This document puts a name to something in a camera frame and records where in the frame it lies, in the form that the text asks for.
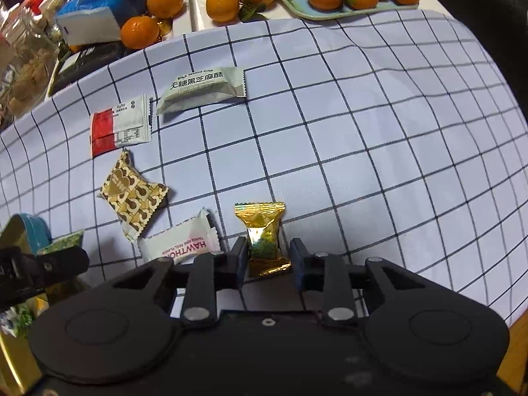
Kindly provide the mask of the white hawthorn snack packet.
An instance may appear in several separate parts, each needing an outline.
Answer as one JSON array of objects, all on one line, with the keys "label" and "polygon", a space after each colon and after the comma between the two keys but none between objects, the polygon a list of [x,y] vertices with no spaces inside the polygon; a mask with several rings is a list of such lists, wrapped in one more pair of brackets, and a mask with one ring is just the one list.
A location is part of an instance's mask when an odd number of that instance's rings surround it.
[{"label": "white hawthorn snack packet", "polygon": [[145,261],[166,257],[175,265],[204,253],[221,251],[216,226],[205,208],[163,232],[139,238],[137,244]]}]

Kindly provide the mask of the yellow green snack packet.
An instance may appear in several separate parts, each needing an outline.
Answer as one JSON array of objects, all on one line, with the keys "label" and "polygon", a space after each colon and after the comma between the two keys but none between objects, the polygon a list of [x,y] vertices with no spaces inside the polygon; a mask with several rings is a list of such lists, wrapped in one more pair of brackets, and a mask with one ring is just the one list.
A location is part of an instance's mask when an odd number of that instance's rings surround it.
[{"label": "yellow green snack packet", "polygon": [[51,244],[39,249],[38,255],[44,256],[50,253],[61,251],[66,248],[80,247],[82,245],[83,235],[84,235],[84,231],[80,230],[77,232],[72,232],[61,238],[57,238]]}]

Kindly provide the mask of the gold candy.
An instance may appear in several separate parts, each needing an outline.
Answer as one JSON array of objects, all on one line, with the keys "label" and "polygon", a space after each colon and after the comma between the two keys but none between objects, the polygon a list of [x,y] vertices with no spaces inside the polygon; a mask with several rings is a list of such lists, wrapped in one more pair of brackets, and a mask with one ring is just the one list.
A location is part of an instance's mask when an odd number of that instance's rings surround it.
[{"label": "gold candy", "polygon": [[291,261],[281,252],[278,241],[280,220],[284,212],[284,202],[235,205],[235,216],[244,223],[250,241],[251,279],[279,275],[291,267]]}]

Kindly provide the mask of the gold brown patterned packet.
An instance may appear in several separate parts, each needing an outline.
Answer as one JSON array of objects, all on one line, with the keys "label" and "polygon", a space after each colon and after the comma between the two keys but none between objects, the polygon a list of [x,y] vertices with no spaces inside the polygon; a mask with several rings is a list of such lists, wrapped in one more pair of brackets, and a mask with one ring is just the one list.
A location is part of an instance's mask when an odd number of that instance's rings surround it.
[{"label": "gold brown patterned packet", "polygon": [[138,240],[167,193],[165,184],[146,181],[136,171],[127,149],[119,155],[99,190],[121,222],[125,238],[132,242]]}]

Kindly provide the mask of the red white snack packet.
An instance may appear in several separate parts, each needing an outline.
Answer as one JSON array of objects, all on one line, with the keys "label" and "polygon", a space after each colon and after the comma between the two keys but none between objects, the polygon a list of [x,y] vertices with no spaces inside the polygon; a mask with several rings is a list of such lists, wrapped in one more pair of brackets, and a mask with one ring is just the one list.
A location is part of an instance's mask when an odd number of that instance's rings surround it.
[{"label": "red white snack packet", "polygon": [[150,102],[146,94],[96,112],[90,118],[90,156],[151,140]]}]

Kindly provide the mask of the grey white sesame cake packet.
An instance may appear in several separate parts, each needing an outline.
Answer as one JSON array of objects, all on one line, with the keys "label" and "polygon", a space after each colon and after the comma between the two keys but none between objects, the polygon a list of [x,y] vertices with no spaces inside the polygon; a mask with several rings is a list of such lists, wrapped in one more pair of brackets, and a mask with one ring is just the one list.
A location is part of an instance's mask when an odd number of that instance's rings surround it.
[{"label": "grey white sesame cake packet", "polygon": [[244,69],[217,67],[178,76],[157,104],[157,115],[246,97]]}]

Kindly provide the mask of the gold tin tray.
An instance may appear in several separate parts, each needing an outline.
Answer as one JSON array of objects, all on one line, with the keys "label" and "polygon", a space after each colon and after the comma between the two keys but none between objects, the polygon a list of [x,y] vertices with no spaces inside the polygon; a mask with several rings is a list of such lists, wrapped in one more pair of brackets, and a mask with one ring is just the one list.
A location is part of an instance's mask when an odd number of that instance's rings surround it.
[{"label": "gold tin tray", "polygon": [[1,230],[1,393],[22,395],[41,373],[24,337],[9,317],[43,290],[32,287],[23,267],[34,265],[35,256],[50,244],[44,220],[31,214],[15,214]]}]

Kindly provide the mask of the blue checked tablecloth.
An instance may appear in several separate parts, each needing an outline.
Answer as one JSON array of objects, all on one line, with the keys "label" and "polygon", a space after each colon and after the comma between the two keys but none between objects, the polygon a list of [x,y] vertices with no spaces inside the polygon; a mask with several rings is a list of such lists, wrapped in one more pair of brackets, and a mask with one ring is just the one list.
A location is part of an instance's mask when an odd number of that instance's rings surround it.
[{"label": "blue checked tablecloth", "polygon": [[263,20],[135,52],[41,104],[1,136],[1,221],[27,213],[84,233],[90,285],[141,263],[98,194],[119,156],[89,154],[93,113],[159,99],[179,75],[244,69],[243,99],[155,117],[135,168],[168,195],[151,236],[210,211],[221,245],[244,202],[282,201],[280,242],[386,258],[495,310],[527,309],[527,124],[463,24],[403,11]]}]

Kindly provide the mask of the black flat package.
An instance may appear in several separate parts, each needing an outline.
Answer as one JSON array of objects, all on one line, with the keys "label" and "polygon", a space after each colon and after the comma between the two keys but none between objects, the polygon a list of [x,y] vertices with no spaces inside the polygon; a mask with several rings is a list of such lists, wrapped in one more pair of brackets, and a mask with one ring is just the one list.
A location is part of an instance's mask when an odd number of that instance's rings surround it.
[{"label": "black flat package", "polygon": [[120,41],[82,48],[77,53],[69,52],[57,61],[48,85],[47,96],[52,97],[54,93],[129,53],[130,50]]}]

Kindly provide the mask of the clear jar with cookies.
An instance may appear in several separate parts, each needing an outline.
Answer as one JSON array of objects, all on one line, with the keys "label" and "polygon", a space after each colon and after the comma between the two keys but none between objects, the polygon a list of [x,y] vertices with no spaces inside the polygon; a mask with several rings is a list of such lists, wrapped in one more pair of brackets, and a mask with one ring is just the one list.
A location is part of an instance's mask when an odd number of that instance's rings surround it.
[{"label": "clear jar with cookies", "polygon": [[47,26],[43,16],[24,6],[9,11],[1,25],[2,129],[45,97],[58,55]]}]

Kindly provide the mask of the loose mandarin left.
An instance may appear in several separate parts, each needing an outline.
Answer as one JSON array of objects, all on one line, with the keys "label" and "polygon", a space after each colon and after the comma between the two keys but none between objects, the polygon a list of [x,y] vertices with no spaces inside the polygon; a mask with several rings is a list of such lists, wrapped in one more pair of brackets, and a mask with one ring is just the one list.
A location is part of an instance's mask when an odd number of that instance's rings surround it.
[{"label": "loose mandarin left", "polygon": [[139,50],[155,44],[159,34],[157,22],[146,15],[141,15],[126,20],[120,31],[120,38],[127,48]]}]

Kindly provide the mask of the light blue fruit plate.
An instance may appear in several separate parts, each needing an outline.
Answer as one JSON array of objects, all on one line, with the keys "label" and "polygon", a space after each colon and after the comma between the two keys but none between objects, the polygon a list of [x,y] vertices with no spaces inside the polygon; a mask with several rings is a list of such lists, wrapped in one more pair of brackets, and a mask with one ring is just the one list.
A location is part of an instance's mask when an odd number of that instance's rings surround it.
[{"label": "light blue fruit plate", "polygon": [[416,5],[400,5],[395,0],[380,0],[374,8],[356,10],[349,5],[343,4],[336,10],[320,11],[310,5],[308,0],[280,0],[285,8],[294,16],[305,20],[323,21],[350,18],[361,15],[372,15],[375,13],[387,12],[392,10],[417,9]]}]

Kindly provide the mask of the loose mandarin by plate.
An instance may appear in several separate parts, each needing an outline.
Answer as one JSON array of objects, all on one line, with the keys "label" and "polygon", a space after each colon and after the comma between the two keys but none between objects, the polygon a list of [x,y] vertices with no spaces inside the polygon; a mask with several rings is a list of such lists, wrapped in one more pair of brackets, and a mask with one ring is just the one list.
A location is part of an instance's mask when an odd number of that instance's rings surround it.
[{"label": "loose mandarin by plate", "polygon": [[228,22],[238,16],[240,0],[206,0],[206,12],[211,20]]}]

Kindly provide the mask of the blue tissue pack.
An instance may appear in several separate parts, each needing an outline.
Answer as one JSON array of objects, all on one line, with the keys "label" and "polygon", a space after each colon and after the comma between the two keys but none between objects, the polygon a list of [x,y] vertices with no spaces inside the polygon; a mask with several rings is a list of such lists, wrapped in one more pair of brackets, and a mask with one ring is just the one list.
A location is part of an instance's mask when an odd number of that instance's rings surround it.
[{"label": "blue tissue pack", "polygon": [[70,46],[106,43],[120,39],[123,24],[147,12],[147,0],[67,0],[54,16]]}]

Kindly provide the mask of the loose mandarin behind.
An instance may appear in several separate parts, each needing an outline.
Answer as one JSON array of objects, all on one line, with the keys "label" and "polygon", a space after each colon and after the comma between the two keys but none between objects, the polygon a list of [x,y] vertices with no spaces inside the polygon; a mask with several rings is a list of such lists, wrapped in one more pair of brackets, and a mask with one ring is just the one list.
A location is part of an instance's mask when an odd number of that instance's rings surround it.
[{"label": "loose mandarin behind", "polygon": [[183,0],[147,0],[147,9],[157,18],[174,18],[182,11]]}]

